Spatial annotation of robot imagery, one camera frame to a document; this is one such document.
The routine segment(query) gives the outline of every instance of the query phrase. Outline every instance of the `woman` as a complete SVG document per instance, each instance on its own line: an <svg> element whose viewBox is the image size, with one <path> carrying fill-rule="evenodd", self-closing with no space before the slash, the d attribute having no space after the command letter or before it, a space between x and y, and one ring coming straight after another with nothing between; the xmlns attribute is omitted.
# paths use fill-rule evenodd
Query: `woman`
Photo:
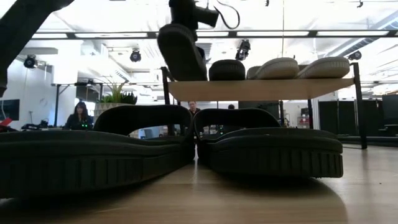
<svg viewBox="0 0 398 224"><path fill-rule="evenodd" d="M93 121L88 116L86 104L79 102L75 106L75 112L68 118L67 123L63 127L66 130L87 130L93 127Z"/></svg>

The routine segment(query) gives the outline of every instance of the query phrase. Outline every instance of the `planter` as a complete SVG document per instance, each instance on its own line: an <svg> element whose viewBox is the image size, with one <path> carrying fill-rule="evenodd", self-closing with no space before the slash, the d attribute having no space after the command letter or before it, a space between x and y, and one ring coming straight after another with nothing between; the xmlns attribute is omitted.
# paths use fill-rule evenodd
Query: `planter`
<svg viewBox="0 0 398 224"><path fill-rule="evenodd" d="M98 119L98 117L111 108L115 108L118 106L131 106L131 104L127 103L96 103L94 108L94 123Z"/></svg>

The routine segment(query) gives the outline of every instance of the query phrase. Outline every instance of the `black cable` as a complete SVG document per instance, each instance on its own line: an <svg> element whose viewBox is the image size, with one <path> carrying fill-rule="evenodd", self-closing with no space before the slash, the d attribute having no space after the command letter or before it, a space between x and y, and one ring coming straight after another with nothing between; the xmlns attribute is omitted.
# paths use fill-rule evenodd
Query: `black cable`
<svg viewBox="0 0 398 224"><path fill-rule="evenodd" d="M233 10L236 12L236 15L238 15L238 24L236 25L236 27L230 27L230 26L227 24L227 22L225 21L225 18L224 18L224 16L223 16L223 14L221 13L221 11L218 10L218 9L216 8L216 6L214 6L214 8L216 9L216 11L220 14L221 19L222 19L223 22L224 22L224 25L225 25L228 29L236 29L236 28L238 28L239 25L241 24L241 15L239 14L238 10L236 10L233 6L229 6L229 5L225 4L225 3L220 2L220 0L217 0L217 2L218 2L220 5L222 5L222 6L230 7L231 9L233 9Z"/></svg>
<svg viewBox="0 0 398 224"><path fill-rule="evenodd" d="M362 7L363 6L363 2L362 2L362 0L359 0L359 5L358 6L356 6L357 8L360 8L360 7Z"/></svg>

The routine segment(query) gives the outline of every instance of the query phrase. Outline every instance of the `fluorescent light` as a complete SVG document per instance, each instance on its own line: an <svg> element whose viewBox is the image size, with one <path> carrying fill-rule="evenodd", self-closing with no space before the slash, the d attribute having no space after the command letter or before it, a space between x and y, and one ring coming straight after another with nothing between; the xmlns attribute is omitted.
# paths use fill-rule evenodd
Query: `fluorescent light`
<svg viewBox="0 0 398 224"><path fill-rule="evenodd" d="M34 34L33 39L68 38L66 34Z"/></svg>
<svg viewBox="0 0 398 224"><path fill-rule="evenodd" d="M319 31L318 36L330 35L330 36L339 36L339 35L347 35L347 36L356 36L356 35L386 35L388 31L384 30L361 30L361 31Z"/></svg>
<svg viewBox="0 0 398 224"><path fill-rule="evenodd" d="M233 103L238 103L237 101L211 101L208 104L233 104Z"/></svg>
<svg viewBox="0 0 398 224"><path fill-rule="evenodd" d="M241 31L236 34L239 36L253 36L253 37L260 37L260 36L305 36L308 35L308 31Z"/></svg>
<svg viewBox="0 0 398 224"><path fill-rule="evenodd" d="M372 86L374 86L374 85L377 85L377 83L361 83L361 89L363 89L365 86L370 86L370 87L372 87Z"/></svg>
<svg viewBox="0 0 398 224"><path fill-rule="evenodd" d="M229 32L197 32L198 37L226 37L228 34Z"/></svg>
<svg viewBox="0 0 398 224"><path fill-rule="evenodd" d="M131 51L131 47L109 47L108 50L111 52Z"/></svg>
<svg viewBox="0 0 398 224"><path fill-rule="evenodd" d="M136 32L136 33L84 33L75 34L78 38L123 38L123 37L148 37L146 32Z"/></svg>

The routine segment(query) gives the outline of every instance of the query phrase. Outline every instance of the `wooden floor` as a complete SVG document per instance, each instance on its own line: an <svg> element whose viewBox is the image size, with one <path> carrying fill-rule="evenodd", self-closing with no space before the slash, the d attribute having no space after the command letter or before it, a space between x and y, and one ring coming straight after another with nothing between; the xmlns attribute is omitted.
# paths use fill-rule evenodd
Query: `wooden floor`
<svg viewBox="0 0 398 224"><path fill-rule="evenodd" d="M343 159L341 179L244 184L193 163L138 187L0 200L0 223L398 223L398 149L346 148Z"/></svg>

